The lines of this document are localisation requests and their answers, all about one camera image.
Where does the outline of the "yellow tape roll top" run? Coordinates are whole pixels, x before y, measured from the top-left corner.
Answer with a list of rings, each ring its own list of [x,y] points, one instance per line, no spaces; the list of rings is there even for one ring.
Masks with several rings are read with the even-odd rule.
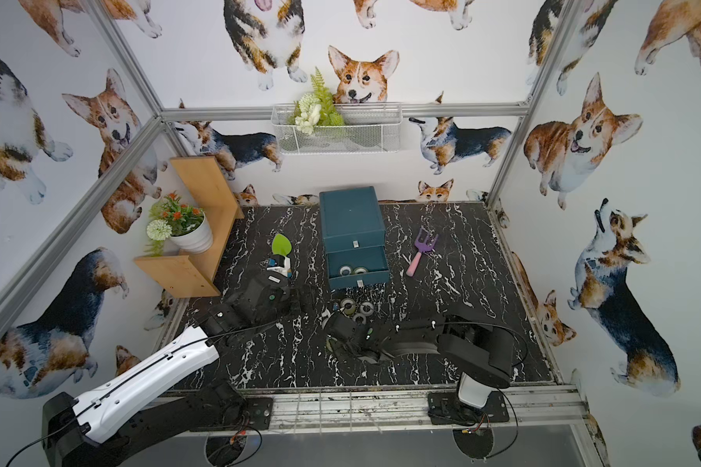
[[[344,298],[340,301],[340,310],[348,316],[353,316],[358,310],[358,304],[352,298]]]

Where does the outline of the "teal drawer cabinet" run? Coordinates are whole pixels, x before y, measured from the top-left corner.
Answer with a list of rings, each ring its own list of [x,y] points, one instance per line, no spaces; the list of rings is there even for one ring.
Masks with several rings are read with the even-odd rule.
[[[385,251],[386,225],[376,191],[360,187],[319,194],[321,233],[329,288],[363,288],[391,279]],[[340,268],[352,273],[341,276]],[[364,267],[368,274],[354,274]]]

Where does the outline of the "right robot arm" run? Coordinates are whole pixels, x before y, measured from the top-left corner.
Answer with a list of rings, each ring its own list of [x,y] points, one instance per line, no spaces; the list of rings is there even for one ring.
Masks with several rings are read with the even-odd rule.
[[[515,347],[526,342],[510,328],[477,321],[471,309],[380,324],[334,313],[323,330],[330,352],[340,360],[381,364],[413,354],[445,358],[461,371],[461,402],[477,409],[485,407],[492,392],[510,387]]]

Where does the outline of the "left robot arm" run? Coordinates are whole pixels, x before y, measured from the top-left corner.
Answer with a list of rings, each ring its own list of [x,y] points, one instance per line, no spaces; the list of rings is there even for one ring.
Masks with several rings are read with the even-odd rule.
[[[43,408],[37,445],[52,466],[119,466],[194,428],[246,430],[252,420],[249,404],[227,379],[165,404],[152,403],[228,350],[308,313],[316,299],[317,289],[264,270],[247,289],[199,311],[195,324],[112,381],[77,397],[53,397]]]

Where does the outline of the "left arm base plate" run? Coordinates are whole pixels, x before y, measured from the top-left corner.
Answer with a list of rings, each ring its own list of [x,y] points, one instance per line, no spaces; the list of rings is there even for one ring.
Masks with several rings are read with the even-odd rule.
[[[274,398],[249,397],[242,403],[232,405],[222,414],[216,416],[214,421],[207,421],[204,425],[191,428],[190,432],[215,432],[236,431],[238,428],[253,427],[260,431],[270,427],[274,410]]]

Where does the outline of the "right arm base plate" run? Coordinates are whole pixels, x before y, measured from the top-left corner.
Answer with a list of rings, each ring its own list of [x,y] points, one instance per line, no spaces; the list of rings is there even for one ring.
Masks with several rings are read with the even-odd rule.
[[[489,395],[483,409],[461,402],[455,392],[430,392],[426,402],[428,402],[428,417],[433,425],[454,424],[471,427],[479,423],[510,421],[505,398],[496,391]]]

